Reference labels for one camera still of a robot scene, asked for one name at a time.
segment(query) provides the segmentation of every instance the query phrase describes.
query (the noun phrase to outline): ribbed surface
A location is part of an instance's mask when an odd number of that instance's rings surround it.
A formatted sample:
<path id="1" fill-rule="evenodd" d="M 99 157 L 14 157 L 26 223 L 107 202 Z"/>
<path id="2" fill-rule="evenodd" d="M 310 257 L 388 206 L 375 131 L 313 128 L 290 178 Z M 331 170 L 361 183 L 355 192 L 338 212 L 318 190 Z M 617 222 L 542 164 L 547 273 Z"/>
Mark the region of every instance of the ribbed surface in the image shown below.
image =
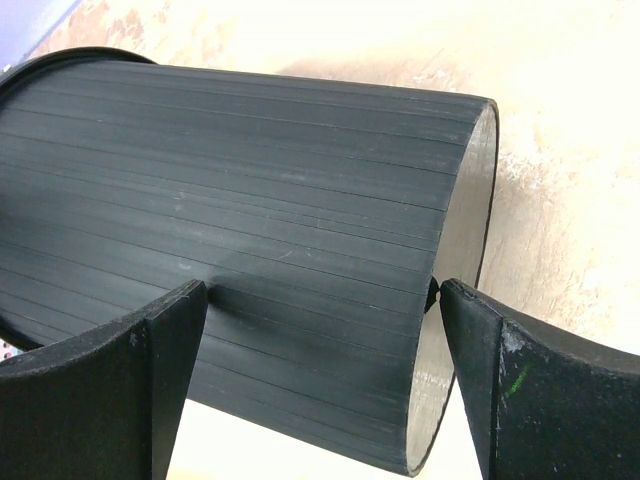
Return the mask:
<path id="1" fill-rule="evenodd" d="M 0 112 L 0 311 L 50 343 L 216 285 L 191 398 L 397 472 L 485 99 L 120 62 Z"/>

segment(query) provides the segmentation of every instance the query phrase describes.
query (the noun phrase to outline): table surface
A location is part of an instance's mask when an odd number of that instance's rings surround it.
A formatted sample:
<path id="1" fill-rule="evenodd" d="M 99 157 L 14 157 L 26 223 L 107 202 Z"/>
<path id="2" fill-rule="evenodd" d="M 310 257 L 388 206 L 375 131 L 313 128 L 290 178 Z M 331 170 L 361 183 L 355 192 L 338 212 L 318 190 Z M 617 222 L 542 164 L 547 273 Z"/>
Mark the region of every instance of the table surface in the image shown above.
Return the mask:
<path id="1" fill-rule="evenodd" d="M 84 0 L 34 55 L 108 45 L 158 63 L 494 98 L 501 145 L 480 289 L 640 353 L 640 3 Z M 187 401 L 170 479 L 394 475 Z M 459 391 L 418 478 L 480 478 Z"/>

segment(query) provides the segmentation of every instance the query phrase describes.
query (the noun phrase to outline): green mark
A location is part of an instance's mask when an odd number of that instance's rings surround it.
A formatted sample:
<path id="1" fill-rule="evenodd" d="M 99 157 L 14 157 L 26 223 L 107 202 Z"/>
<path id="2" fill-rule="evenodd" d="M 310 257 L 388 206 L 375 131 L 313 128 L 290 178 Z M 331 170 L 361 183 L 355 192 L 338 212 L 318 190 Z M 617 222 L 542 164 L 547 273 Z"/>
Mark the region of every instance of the green mark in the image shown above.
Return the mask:
<path id="1" fill-rule="evenodd" d="M 505 398 L 509 398 L 511 395 L 513 395 L 518 390 L 520 390 L 520 387 L 524 383 L 524 379 L 527 376 L 527 372 L 530 369 L 531 369 L 531 364 L 524 366 L 524 368 L 522 369 L 522 372 L 520 372 L 520 375 L 518 375 L 518 378 L 516 379 L 516 381 L 513 383 L 513 385 L 511 385 L 511 389 L 506 393 Z"/>

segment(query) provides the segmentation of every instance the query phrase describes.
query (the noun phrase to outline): speckled surface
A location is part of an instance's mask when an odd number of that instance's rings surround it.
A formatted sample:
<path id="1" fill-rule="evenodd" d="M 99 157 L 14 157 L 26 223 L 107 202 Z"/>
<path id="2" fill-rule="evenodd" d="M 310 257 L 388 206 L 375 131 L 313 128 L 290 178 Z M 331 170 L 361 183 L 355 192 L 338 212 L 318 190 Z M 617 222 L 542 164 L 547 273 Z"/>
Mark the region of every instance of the speckled surface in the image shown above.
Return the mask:
<path id="1" fill-rule="evenodd" d="M 160 63 L 493 97 L 501 151 L 481 289 L 640 353 L 640 3 L 84 0 L 36 55 L 80 45 Z M 479 478 L 459 395 L 420 478 Z M 294 458 L 293 464 L 287 464 Z M 169 478 L 391 478 L 188 402 Z"/>

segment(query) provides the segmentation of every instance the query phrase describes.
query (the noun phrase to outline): cylindrical container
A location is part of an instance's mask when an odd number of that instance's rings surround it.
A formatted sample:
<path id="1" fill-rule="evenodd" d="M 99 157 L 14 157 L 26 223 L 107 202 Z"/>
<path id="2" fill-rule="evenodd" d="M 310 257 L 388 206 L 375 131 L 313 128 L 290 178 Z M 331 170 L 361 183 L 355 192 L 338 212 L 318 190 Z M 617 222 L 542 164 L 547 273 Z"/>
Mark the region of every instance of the cylindrical container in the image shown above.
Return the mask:
<path id="1" fill-rule="evenodd" d="M 0 85 L 0 336 L 205 280 L 190 398 L 415 475 L 453 376 L 429 286 L 477 281 L 497 124 L 451 93 L 37 59 Z"/>

